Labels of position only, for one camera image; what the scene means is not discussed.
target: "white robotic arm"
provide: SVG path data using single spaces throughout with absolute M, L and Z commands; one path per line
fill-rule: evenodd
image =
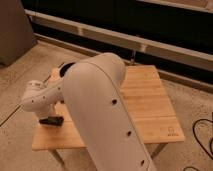
M 21 106 L 43 118 L 46 106 L 64 100 L 98 170 L 155 171 L 121 98 L 124 78 L 123 61 L 104 53 L 77 62 L 51 87 L 31 82 Z

